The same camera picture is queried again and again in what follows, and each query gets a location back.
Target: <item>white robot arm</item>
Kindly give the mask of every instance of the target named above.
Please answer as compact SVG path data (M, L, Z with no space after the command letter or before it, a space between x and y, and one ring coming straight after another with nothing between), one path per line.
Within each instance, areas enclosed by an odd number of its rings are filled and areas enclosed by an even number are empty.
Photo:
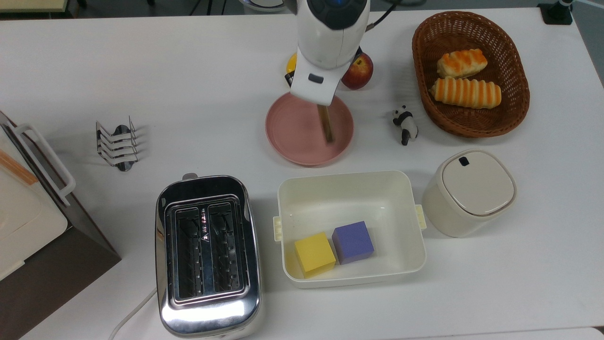
M354 61L369 20L370 0L298 0L294 96L329 106Z

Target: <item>panda figurine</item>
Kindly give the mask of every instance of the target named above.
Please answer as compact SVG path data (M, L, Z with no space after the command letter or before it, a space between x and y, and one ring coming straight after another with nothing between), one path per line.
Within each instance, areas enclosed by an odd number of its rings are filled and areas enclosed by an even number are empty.
M400 143L403 145L407 145L409 140L415 140L417 138L418 130L415 121L413 120L413 115L409 111L404 111L405 105L400 110L394 110L392 112L392 116L394 119L392 122L399 126L403 131L400 135Z

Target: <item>purple cube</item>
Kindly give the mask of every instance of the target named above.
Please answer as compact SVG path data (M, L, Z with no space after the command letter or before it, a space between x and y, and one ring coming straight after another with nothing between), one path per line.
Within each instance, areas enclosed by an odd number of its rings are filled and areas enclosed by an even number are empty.
M363 260L373 254L365 221L337 227L333 231L332 241L340 264Z

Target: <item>wooden stick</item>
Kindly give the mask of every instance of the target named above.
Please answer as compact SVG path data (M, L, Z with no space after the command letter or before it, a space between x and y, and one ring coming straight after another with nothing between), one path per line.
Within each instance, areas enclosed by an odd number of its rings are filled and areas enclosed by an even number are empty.
M12 172L15 176L19 177L27 185L32 185L37 182L38 179L28 169L22 166L19 162L9 156L4 150L0 149L0 165L5 167L7 170Z
M316 108L319 110L319 118L321 119L325 140L328 143L333 143L332 126L329 122L329 110L327 109L327 106L319 104L317 104Z

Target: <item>table surface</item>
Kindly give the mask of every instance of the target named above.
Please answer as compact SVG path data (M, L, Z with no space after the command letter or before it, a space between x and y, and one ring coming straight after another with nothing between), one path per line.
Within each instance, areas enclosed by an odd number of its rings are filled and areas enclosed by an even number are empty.
M422 340L602 340L604 335L594 328L535 330L530 332L491 333L421 338Z
M0 110L38 127L76 179L75 194L123 260L24 339L104 339L155 286L155 203L182 174L228 174L248 188L267 317L250 339L387 339L604 324L604 90L575 24L546 26L537 8L475 10L514 40L531 89L524 122L463 139L426 116L411 57L415 28L436 11L394 12L361 47L370 83L337 95L355 136L327 166L305 168L268 143L269 107L288 92L292 15L0 22ZM372 13L370 22L381 13ZM391 110L414 113L400 145ZM93 126L138 128L127 173L95 152ZM272 218L291 177L397 169L417 203L448 157L484 148L518 184L513 209L467 238L423 231L427 262L389 283L296 289L281 267ZM155 300L119 339L174 338Z

